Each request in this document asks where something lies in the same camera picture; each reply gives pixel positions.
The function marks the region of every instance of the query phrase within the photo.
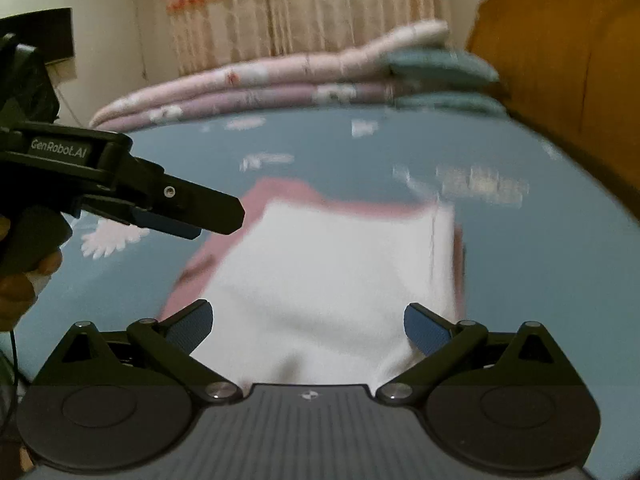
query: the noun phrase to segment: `black handle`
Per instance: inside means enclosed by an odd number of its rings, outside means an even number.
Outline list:
[[[11,228],[0,242],[0,278],[35,270],[41,259],[72,235],[71,227],[58,211],[41,205],[28,206],[8,218]]]

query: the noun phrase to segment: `human hand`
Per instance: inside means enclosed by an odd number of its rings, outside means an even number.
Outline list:
[[[11,222],[0,217],[0,241],[9,233]],[[62,264],[62,253],[57,250],[42,259],[38,268],[29,275],[33,278],[50,276]],[[20,318],[36,302],[37,295],[27,274],[12,274],[0,279],[0,332],[13,330]]]

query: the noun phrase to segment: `finger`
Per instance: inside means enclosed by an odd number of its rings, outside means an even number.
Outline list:
[[[33,285],[24,274],[12,274],[0,280],[0,299],[2,300],[31,301],[34,296]]]
[[[51,276],[45,276],[44,274],[40,274],[36,270],[33,272],[25,272],[24,275],[31,282],[31,286],[33,287],[33,293],[36,296],[39,296],[40,293],[51,281]]]
[[[60,265],[62,265],[62,252],[58,249],[55,253],[40,261],[38,272],[45,276],[50,276],[60,268]]]
[[[0,321],[17,322],[35,303],[36,298],[27,301],[11,301],[0,298]]]
[[[11,227],[11,221],[4,216],[0,216],[0,240],[3,240],[4,237],[7,236],[9,227]]]
[[[20,318],[33,306],[34,301],[0,300],[0,332],[13,330]]]

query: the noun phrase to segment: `blue gripper pad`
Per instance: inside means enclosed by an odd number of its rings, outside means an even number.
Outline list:
[[[449,321],[421,304],[411,303],[404,310],[404,333],[426,356],[440,350],[451,340],[450,330],[453,327]]]

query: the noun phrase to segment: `metal screw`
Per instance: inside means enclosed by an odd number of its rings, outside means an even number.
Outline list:
[[[204,389],[205,393],[213,399],[228,399],[236,394],[238,388],[231,383],[221,381],[219,383],[208,384]]]
[[[389,383],[380,388],[380,394],[388,400],[403,400],[411,397],[414,389],[404,383]]]

